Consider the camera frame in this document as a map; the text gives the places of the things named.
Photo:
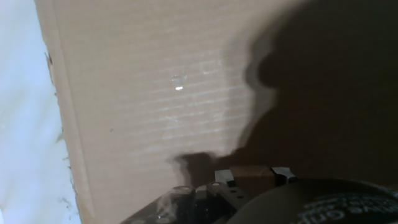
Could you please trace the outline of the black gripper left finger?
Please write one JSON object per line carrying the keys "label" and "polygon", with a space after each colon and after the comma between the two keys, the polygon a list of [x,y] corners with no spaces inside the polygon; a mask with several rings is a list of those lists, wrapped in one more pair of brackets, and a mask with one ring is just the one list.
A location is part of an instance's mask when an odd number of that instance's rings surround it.
{"label": "black gripper left finger", "polygon": [[237,187],[232,171],[215,171],[215,181],[206,186],[207,191],[221,198],[234,209],[240,209],[249,202],[249,195]]}

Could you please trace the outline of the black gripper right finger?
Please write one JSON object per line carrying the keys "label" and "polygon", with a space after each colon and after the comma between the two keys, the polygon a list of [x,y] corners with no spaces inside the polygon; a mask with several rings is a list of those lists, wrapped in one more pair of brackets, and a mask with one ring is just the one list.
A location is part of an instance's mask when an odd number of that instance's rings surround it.
{"label": "black gripper right finger", "polygon": [[275,186],[291,184],[298,180],[288,167],[272,167],[271,170],[275,175]]}

